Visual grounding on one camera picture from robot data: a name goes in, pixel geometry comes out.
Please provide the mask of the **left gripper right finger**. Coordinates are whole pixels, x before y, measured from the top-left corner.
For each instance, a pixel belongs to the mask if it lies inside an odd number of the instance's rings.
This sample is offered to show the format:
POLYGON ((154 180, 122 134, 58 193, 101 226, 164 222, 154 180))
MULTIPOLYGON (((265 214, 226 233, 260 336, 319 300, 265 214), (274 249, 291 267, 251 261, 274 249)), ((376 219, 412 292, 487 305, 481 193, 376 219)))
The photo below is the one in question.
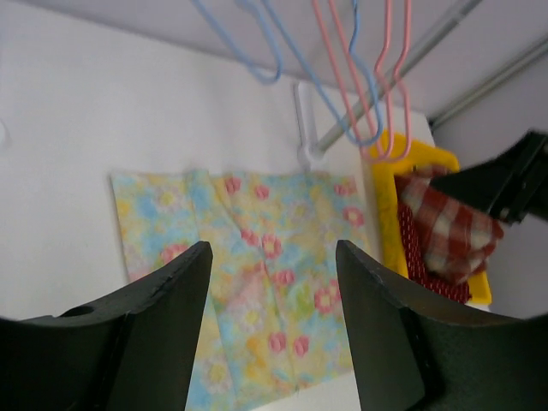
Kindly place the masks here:
POLYGON ((547 317, 462 305, 340 240, 337 277, 364 410, 544 410, 547 317))

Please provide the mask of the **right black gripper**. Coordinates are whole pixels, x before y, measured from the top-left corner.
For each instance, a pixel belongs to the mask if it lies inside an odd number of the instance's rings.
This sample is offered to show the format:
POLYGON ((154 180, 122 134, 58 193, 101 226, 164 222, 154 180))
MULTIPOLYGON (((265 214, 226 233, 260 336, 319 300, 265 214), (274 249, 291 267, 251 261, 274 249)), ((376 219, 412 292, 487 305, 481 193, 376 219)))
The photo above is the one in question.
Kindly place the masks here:
POLYGON ((486 164, 434 177, 430 186, 506 224, 547 220, 547 133, 527 131, 486 164))

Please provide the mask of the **floral pastel skirt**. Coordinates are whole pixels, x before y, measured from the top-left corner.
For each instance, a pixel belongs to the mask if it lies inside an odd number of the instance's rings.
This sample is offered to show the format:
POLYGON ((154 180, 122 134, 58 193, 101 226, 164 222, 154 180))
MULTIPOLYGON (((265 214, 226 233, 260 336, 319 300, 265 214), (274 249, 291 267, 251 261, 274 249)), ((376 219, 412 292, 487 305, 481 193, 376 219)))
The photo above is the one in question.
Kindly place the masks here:
POLYGON ((211 245, 188 409, 250 410, 350 372, 336 248, 367 244, 352 176, 191 170, 110 181, 131 280, 211 245))

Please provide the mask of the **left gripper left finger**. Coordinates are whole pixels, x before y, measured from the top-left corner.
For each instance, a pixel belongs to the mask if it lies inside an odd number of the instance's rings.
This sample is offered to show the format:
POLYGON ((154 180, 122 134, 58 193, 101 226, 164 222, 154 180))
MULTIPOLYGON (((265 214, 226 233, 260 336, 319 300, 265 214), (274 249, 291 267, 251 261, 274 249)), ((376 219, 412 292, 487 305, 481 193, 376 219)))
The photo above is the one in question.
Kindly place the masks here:
POLYGON ((200 241, 61 316, 3 319, 2 409, 184 409, 212 260, 200 241))

